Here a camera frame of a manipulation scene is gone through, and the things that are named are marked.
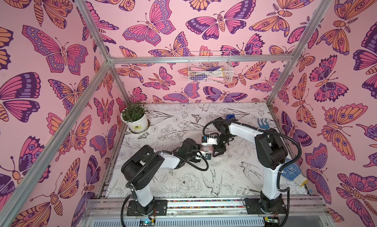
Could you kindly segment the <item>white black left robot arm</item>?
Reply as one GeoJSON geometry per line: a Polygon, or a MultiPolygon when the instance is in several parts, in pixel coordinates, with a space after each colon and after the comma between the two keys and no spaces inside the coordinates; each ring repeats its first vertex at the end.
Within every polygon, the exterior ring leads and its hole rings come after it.
{"type": "Polygon", "coordinates": [[[209,169],[200,145],[190,138],[172,151],[156,151],[150,145],[143,146],[122,165],[121,173],[127,181],[126,188],[131,190],[132,198],[139,207],[147,208],[155,201],[149,187],[155,174],[160,169],[177,170],[185,165],[202,172],[209,169]]]}

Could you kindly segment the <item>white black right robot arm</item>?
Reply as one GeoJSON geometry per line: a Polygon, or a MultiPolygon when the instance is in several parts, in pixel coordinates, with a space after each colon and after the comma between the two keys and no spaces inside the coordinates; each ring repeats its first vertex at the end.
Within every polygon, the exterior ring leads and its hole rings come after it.
{"type": "Polygon", "coordinates": [[[217,118],[203,128],[203,136],[207,142],[215,139],[210,144],[213,146],[213,156],[226,152],[226,146],[235,137],[245,139],[256,146],[258,161],[264,167],[264,184],[261,198],[267,200],[277,199],[282,191],[278,186],[280,178],[278,173],[285,163],[288,152],[281,140],[282,135],[274,129],[259,129],[235,120],[217,118]]]}

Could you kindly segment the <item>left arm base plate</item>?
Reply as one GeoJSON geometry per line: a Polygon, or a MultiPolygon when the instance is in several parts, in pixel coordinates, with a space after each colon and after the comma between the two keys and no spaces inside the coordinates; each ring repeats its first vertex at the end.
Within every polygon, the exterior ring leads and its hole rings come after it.
{"type": "Polygon", "coordinates": [[[153,200],[146,207],[141,206],[137,201],[130,201],[127,209],[127,216],[166,216],[167,200],[153,200]]]}

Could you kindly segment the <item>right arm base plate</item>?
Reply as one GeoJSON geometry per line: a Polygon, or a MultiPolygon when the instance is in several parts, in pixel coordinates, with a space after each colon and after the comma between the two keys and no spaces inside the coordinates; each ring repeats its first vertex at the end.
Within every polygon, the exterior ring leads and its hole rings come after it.
{"type": "Polygon", "coordinates": [[[247,214],[270,215],[286,214],[287,209],[281,198],[274,200],[261,198],[245,198],[242,204],[246,208],[247,214]]]}

